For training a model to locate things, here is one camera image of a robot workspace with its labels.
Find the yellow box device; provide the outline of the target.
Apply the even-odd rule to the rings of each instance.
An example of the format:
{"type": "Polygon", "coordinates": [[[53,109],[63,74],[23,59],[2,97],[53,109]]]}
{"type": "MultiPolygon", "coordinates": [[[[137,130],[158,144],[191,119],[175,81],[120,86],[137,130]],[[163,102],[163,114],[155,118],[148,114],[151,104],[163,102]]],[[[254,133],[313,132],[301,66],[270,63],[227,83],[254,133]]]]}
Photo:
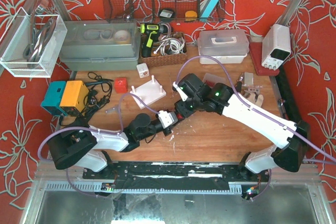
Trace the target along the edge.
{"type": "Polygon", "coordinates": [[[68,116],[79,116],[82,110],[85,108],[84,99],[88,93],[89,90],[83,81],[67,81],[61,98],[60,108],[68,116]]]}

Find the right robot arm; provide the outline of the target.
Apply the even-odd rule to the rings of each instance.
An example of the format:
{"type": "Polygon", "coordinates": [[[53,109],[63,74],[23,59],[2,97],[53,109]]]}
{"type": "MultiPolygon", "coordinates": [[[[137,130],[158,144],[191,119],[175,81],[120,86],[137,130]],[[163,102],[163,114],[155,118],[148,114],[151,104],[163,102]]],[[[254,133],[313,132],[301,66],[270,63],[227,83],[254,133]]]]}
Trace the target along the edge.
{"type": "Polygon", "coordinates": [[[275,167],[293,173],[299,170],[308,148],[302,137],[310,133],[305,121],[295,123],[282,119],[255,106],[228,85],[216,83],[211,88],[193,73],[174,82],[173,89],[181,97],[175,109],[182,117],[187,118],[195,111],[217,113],[246,125],[273,143],[269,148],[243,156],[239,164],[243,175],[275,167]]]}

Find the blue white tool in basket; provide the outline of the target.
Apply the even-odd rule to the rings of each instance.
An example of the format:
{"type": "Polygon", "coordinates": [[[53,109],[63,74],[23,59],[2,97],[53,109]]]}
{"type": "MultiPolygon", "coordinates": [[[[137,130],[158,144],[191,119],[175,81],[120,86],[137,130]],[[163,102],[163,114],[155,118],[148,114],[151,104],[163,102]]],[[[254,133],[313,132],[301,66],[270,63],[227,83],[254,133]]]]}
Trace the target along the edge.
{"type": "Polygon", "coordinates": [[[203,0],[200,3],[200,21],[206,22],[219,0],[203,0]]]}

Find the clear acrylic wall bin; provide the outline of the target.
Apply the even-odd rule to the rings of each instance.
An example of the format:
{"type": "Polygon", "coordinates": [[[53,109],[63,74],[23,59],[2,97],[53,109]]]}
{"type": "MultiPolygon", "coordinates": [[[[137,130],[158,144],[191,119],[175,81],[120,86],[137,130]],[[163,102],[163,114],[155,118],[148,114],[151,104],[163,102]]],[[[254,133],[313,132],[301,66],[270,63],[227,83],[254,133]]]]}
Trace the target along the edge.
{"type": "Polygon", "coordinates": [[[50,78],[67,34],[58,14],[14,15],[1,37],[1,66],[20,78],[50,78]]]}

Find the grey plastic toolbox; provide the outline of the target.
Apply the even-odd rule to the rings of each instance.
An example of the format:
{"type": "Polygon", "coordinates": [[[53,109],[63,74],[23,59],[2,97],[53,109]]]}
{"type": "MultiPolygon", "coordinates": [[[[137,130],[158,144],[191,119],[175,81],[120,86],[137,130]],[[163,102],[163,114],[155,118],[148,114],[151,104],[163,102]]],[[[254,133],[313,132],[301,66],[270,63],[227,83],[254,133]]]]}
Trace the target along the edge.
{"type": "Polygon", "coordinates": [[[65,22],[59,59],[72,71],[135,70],[141,34],[136,23],[105,20],[65,22]]]}

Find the red spring far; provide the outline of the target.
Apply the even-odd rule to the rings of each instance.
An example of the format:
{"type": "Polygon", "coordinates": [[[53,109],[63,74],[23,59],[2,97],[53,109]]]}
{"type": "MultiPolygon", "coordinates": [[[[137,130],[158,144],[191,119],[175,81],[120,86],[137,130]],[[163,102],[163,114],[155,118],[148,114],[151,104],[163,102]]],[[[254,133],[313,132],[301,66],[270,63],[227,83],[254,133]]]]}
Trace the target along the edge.
{"type": "Polygon", "coordinates": [[[206,79],[205,83],[209,86],[209,87],[213,87],[215,85],[214,81],[210,80],[210,79],[206,79]]]}

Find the woven wicker basket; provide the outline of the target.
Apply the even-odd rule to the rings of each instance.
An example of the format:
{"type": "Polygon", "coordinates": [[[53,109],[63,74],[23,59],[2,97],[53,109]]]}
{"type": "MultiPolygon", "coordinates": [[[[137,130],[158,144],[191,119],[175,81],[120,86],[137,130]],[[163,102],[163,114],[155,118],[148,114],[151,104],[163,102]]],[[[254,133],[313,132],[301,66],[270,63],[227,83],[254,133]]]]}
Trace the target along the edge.
{"type": "Polygon", "coordinates": [[[164,56],[158,55],[144,58],[141,56],[140,52],[139,62],[146,63],[149,68],[183,64],[187,61],[186,52],[187,52],[186,45],[184,45],[183,52],[181,54],[164,55],[164,56]]]}

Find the white clear-lid storage box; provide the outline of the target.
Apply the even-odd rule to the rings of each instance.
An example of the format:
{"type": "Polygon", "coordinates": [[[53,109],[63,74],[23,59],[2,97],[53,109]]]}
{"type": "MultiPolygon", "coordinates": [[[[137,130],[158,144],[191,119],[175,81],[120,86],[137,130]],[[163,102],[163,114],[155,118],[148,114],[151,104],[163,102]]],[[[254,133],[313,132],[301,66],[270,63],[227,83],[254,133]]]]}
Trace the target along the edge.
{"type": "Polygon", "coordinates": [[[222,64],[242,63],[249,53],[249,41],[242,29],[205,30],[197,39],[198,53],[222,64]]]}

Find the teal box device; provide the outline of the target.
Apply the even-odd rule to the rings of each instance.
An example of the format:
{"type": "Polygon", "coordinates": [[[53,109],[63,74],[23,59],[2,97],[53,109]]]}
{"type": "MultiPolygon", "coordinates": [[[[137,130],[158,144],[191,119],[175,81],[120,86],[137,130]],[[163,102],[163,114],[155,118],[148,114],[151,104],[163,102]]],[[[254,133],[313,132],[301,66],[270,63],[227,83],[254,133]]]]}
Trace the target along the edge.
{"type": "Polygon", "coordinates": [[[51,82],[40,106],[53,116],[67,115],[60,107],[65,87],[65,81],[51,82]]]}

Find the white bench power supply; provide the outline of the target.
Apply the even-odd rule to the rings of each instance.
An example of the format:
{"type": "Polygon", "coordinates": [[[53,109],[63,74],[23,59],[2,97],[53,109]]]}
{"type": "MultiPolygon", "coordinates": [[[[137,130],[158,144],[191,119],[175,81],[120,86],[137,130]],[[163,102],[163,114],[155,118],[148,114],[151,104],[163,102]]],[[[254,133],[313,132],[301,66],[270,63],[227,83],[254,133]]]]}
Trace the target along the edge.
{"type": "Polygon", "coordinates": [[[291,54],[289,27],[280,24],[271,26],[262,41],[261,65],[277,70],[291,54]]]}

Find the white work glove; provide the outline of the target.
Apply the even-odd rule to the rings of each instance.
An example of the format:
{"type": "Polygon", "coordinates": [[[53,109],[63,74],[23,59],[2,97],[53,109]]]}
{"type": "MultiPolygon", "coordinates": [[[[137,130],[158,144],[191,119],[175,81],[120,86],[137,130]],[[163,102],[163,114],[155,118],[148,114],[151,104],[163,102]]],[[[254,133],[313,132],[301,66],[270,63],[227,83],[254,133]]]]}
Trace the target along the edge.
{"type": "Polygon", "coordinates": [[[264,102],[264,96],[262,94],[257,94],[255,92],[244,91],[243,97],[246,98],[252,104],[262,107],[264,102]]]}

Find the white cube power adapter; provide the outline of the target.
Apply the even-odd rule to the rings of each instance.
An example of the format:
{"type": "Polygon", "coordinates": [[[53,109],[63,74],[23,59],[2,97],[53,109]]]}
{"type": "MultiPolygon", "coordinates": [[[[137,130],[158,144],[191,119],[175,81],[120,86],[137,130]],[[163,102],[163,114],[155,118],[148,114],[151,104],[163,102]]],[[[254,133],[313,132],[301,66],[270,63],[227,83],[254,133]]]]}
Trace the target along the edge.
{"type": "Polygon", "coordinates": [[[148,66],[147,66],[146,63],[140,63],[140,64],[138,64],[136,66],[136,69],[137,69],[139,77],[141,79],[145,78],[145,77],[148,77],[150,75],[149,69],[148,69],[148,66]]]}

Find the red cube block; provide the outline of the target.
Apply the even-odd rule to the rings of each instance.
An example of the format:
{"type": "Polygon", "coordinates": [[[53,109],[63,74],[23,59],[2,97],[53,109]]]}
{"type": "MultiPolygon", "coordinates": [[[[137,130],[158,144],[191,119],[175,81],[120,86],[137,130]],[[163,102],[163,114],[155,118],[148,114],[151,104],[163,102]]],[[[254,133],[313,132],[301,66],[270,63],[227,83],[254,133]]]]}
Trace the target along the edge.
{"type": "Polygon", "coordinates": [[[114,80],[114,90],[116,93],[124,94],[128,92],[128,81],[127,78],[115,78],[114,80]]]}

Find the translucent plastic spring bin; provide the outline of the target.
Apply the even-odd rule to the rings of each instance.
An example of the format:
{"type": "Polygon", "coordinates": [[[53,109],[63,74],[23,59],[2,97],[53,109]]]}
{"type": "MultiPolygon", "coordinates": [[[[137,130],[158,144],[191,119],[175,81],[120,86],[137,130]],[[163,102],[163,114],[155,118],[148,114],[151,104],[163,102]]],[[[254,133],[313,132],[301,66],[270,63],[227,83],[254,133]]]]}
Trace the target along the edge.
{"type": "Polygon", "coordinates": [[[204,75],[204,78],[203,78],[203,82],[205,83],[205,80],[206,79],[210,79],[210,80],[212,80],[212,81],[214,81],[214,83],[215,84],[217,84],[217,83],[223,83],[223,84],[225,84],[225,81],[226,81],[226,79],[225,78],[223,78],[223,77],[219,77],[219,76],[216,76],[216,75],[214,75],[214,74],[210,74],[210,73],[205,73],[205,75],[204,75]]]}

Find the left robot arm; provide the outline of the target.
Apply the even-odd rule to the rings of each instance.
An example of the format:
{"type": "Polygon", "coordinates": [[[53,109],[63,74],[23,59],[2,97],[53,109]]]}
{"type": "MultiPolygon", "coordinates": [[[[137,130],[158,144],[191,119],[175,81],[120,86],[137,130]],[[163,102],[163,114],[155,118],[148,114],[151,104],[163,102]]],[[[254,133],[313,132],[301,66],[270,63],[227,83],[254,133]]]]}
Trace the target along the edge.
{"type": "Polygon", "coordinates": [[[130,152],[140,146],[141,140],[153,138],[160,132],[170,134],[182,120],[183,117],[173,111],[160,111],[155,120],[141,113],[121,133],[101,130],[76,120],[72,124],[73,130],[51,137],[47,145],[58,170],[80,166],[100,172],[108,165],[108,157],[103,151],[130,152]]]}

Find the red book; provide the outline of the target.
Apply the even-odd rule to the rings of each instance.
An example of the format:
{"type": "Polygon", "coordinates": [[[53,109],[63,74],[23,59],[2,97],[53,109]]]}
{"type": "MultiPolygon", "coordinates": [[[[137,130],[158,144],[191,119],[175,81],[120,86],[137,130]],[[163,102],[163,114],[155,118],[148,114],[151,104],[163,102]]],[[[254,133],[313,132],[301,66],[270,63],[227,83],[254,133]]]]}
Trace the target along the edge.
{"type": "Polygon", "coordinates": [[[250,42],[249,43],[249,53],[254,64],[256,74],[258,76],[277,76],[280,71],[270,70],[261,65],[262,59],[262,43],[261,42],[250,42]]]}

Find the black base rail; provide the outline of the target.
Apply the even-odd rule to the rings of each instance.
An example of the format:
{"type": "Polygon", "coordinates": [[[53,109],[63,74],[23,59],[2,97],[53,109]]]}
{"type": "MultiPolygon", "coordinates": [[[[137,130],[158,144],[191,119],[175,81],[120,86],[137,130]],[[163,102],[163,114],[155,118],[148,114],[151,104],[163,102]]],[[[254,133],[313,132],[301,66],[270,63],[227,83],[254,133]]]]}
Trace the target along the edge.
{"type": "Polygon", "coordinates": [[[243,176],[236,163],[113,162],[100,172],[86,168],[82,177],[107,193],[241,195],[258,192],[269,173],[243,176]]]}

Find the small grey metal box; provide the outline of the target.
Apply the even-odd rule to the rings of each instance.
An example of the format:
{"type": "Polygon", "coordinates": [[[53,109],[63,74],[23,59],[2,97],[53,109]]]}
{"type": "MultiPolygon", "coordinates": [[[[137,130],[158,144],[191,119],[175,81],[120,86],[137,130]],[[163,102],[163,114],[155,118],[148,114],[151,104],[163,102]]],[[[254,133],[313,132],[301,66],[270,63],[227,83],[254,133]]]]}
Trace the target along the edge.
{"type": "Polygon", "coordinates": [[[254,74],[251,72],[244,72],[243,74],[243,85],[246,87],[251,87],[254,85],[254,74]]]}

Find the white peg fixture base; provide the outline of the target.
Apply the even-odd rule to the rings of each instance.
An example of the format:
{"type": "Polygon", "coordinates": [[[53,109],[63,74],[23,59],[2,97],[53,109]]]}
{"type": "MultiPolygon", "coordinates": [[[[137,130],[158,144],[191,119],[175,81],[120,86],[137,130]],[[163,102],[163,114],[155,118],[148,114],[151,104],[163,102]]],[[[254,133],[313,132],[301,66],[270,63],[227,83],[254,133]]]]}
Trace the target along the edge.
{"type": "Polygon", "coordinates": [[[166,96],[166,91],[162,85],[159,84],[154,75],[151,75],[151,80],[145,84],[137,88],[132,86],[130,93],[139,97],[146,105],[151,105],[166,96]]]}

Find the yellow tape measure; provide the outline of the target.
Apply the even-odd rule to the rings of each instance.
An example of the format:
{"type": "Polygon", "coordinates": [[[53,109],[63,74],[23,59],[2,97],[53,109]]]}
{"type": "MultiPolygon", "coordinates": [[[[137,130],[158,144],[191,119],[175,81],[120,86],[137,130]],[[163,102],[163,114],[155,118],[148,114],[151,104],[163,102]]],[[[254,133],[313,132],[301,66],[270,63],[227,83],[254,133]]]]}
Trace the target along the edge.
{"type": "Polygon", "coordinates": [[[185,12],[185,22],[194,22],[198,19],[198,14],[196,11],[188,10],[185,12]]]}

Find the green black cordless drill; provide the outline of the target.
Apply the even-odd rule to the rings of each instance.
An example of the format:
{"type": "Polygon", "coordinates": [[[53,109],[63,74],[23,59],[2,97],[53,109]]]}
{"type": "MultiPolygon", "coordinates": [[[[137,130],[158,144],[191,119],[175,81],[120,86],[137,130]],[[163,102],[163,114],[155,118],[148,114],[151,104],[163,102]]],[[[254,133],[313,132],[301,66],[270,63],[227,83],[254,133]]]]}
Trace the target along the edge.
{"type": "Polygon", "coordinates": [[[151,56],[154,42],[159,41],[161,34],[167,34],[169,31],[168,23],[143,23],[140,25],[141,34],[145,35],[145,41],[142,43],[141,56],[147,58],[151,56]]]}

